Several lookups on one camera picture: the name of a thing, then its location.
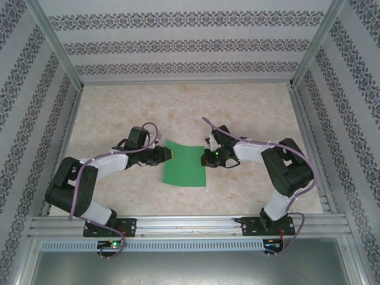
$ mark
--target patterned wallpaper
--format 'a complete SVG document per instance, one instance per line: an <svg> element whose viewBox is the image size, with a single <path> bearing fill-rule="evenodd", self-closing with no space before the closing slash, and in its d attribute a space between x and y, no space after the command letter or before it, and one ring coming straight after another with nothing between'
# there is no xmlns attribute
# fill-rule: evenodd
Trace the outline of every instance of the patterned wallpaper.
<svg viewBox="0 0 380 285"><path fill-rule="evenodd" d="M380 9L349 0L299 85L335 203L380 284Z"/></svg>
<svg viewBox="0 0 380 285"><path fill-rule="evenodd" d="M289 80L331 0L64 2L41 0L82 80L101 83Z"/></svg>
<svg viewBox="0 0 380 285"><path fill-rule="evenodd" d="M0 0L0 284L40 214L77 91L25 3Z"/></svg>

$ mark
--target aluminum frame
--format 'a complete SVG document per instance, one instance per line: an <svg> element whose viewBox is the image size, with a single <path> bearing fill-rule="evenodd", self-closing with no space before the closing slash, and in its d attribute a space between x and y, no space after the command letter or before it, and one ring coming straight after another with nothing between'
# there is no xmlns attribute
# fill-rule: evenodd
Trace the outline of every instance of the aluminum frame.
<svg viewBox="0 0 380 285"><path fill-rule="evenodd" d="M127 243L137 240L149 240L151 243L158 243L165 240L220 240L231 243L238 240L262 240L262 236L243 236L240 224L234 221L235 218L252 216L258 217L258 215L137 216L133 217L137 219L135 237L128 237ZM299 216L292 217L294 228L297 230L302 218ZM337 239L351 284L368 284L346 215L306 214L305 217L305 225L299 238ZM78 241L109 240L109 238L106 237L83 237L83 228L84 221L78 218L73 219L73 221L68 221L66 216L34 217L28 231L26 246L23 250L20 266L18 267L13 284L31 283L38 257L45 241L64 240L65 243L75 245Z"/></svg>
<svg viewBox="0 0 380 285"><path fill-rule="evenodd" d="M329 9L327 10L325 16L322 19L321 24L319 25L313 39L311 40L304 56L302 57L296 72L292 78L294 86L298 86L302 77L308 70L314 55L317 53L319 47L322 45L326 35L328 34L329 29L333 25L335 19L339 15L339 12L343 8L343 5L346 3L346 0L332 0Z"/></svg>
<svg viewBox="0 0 380 285"><path fill-rule="evenodd" d="M338 211L335 207L334 199L328 186L321 159L319 158L318 150L316 148L308 120L306 118L306 113L300 102L298 90L296 88L293 88L291 84L288 84L287 88L290 96L290 101L293 106L294 114L296 115L303 144L305 145L307 157L309 157L316 168L316 175L318 177L318 184L316 187L318 189L322 209L324 213L337 213Z"/></svg>
<svg viewBox="0 0 380 285"><path fill-rule="evenodd" d="M45 35L45 38L52 47L54 53L57 55L59 62L64 67L65 72L68 74L71 82L75 86L76 90L81 90L83 88L83 82L75 69L69 55L67 54L63 44L59 40L56 31L53 28L49 17L46 15L40 1L38 0L25 0L29 11L32 13L34 19L37 21L41 31Z"/></svg>

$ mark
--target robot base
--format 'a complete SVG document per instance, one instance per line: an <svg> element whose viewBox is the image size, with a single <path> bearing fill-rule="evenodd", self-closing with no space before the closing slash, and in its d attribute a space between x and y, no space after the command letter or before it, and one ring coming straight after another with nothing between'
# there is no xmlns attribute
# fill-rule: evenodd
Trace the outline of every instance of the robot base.
<svg viewBox="0 0 380 285"><path fill-rule="evenodd" d="M235 222L242 225L243 236L294 236L296 231L291 217L283 217L267 232L260 223L260 217L236 218Z"/></svg>
<svg viewBox="0 0 380 285"><path fill-rule="evenodd" d="M116 226L112 227L124 234L126 238L134 238L136 233L136 219L135 218L118 218ZM83 236L85 238L119 238L115 232L106 230L102 227L95 226L88 222L84 225Z"/></svg>

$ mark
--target table surface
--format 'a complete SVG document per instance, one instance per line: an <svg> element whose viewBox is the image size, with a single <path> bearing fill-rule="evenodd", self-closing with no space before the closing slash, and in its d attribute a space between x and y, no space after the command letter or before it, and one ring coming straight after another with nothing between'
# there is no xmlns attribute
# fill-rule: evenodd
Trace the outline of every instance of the table surface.
<svg viewBox="0 0 380 285"><path fill-rule="evenodd" d="M66 156L91 158L127 138L133 126L154 122L165 139L206 146L205 116L231 133L253 140L290 137L305 153L285 83L87 86ZM94 199L123 216L258 214L274 190L263 164L243 161L233 169L207 169L207 187L166 185L163 164L113 173L98 181ZM292 211L322 213L316 189ZM53 207L51 215L62 215Z"/></svg>

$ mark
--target green cloth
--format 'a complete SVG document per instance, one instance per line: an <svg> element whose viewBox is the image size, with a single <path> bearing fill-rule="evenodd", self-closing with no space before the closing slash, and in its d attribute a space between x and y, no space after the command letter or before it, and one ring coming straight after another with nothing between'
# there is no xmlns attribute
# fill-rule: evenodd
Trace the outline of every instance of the green cloth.
<svg viewBox="0 0 380 285"><path fill-rule="evenodd" d="M201 166L204 147L188 147L169 140L166 147L172 151L173 158L164 164L163 182L181 187L206 187L206 167Z"/></svg>

